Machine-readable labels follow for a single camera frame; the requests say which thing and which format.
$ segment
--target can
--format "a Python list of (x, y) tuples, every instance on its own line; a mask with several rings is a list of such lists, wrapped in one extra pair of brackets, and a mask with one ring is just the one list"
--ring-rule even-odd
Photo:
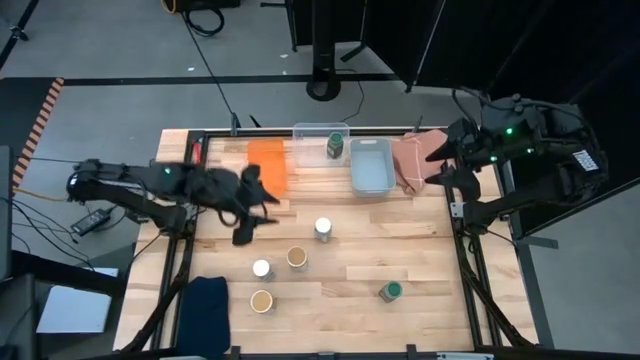
[(291, 270), (303, 272), (309, 267), (307, 251), (300, 246), (294, 246), (287, 252), (287, 262)]
[(384, 302), (390, 303), (402, 296), (402, 285), (397, 281), (390, 281), (378, 291)]
[(327, 155), (332, 159), (337, 159), (342, 155), (344, 150), (344, 138), (339, 132), (332, 132), (329, 134), (329, 140), (327, 140)]
[(258, 290), (251, 295), (251, 309), (258, 314), (269, 314), (276, 309), (276, 299), (266, 290)]
[(276, 274), (271, 270), (271, 264), (267, 260), (256, 260), (253, 263), (253, 274), (264, 282), (273, 280)]
[(315, 237), (323, 243), (329, 242), (331, 237), (331, 221), (327, 218), (316, 220)]

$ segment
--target green jar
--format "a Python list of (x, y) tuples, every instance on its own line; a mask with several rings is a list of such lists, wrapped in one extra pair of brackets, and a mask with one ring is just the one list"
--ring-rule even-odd
[(392, 302), (393, 300), (402, 296), (402, 285), (397, 281), (390, 281), (378, 291), (378, 295), (385, 302)]
[(327, 141), (327, 155), (331, 159), (337, 159), (342, 155), (344, 150), (344, 138), (339, 132), (332, 132), (329, 134), (329, 140)]

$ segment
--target pink cloth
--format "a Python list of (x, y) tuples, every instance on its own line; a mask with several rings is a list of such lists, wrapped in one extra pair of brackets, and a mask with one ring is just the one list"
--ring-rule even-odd
[(404, 193), (416, 195), (425, 185), (424, 179), (439, 174), (442, 161), (426, 162), (427, 155), (447, 141), (440, 130), (424, 133), (407, 133), (400, 141), (391, 143), (396, 181)]

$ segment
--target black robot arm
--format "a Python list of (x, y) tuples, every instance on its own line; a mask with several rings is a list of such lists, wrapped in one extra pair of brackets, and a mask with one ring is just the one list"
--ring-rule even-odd
[[(264, 190), (259, 176), (260, 167), (256, 165), (248, 166), (238, 177), (226, 169), (205, 169), (193, 164), (155, 163), (141, 167), (90, 159), (75, 167), (67, 183), (67, 192), (72, 201), (110, 201), (149, 217), (160, 231), (178, 237), (187, 223), (183, 205), (213, 209), (224, 225), (239, 224), (233, 233), (233, 244), (245, 245), (253, 239), (255, 227), (276, 223), (267, 218), (264, 203), (278, 203), (278, 200)], [(176, 205), (160, 205), (149, 199), (150, 194)], [(264, 217), (249, 212), (255, 205), (262, 205)], [(225, 221), (222, 213), (233, 214), (235, 220)]]
[[(467, 118), (454, 122), (447, 142), (425, 159), (456, 160), (457, 168), (446, 168), (425, 181), (460, 190), (464, 204), (455, 205), (452, 213), (464, 219), (465, 231), (482, 234), (497, 217), (542, 203), (576, 205), (607, 180), (606, 156), (577, 106), (519, 95), (489, 102), (472, 94), (484, 104), (482, 125)], [(549, 166), (515, 192), (487, 203), (478, 201), (480, 183), (474, 171), (526, 156), (541, 157)]]

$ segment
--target navy blue cloth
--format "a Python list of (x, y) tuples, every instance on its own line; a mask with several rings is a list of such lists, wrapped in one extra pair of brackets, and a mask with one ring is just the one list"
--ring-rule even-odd
[(197, 277), (191, 281), (184, 290), (179, 321), (179, 355), (221, 359), (231, 346), (227, 280)]

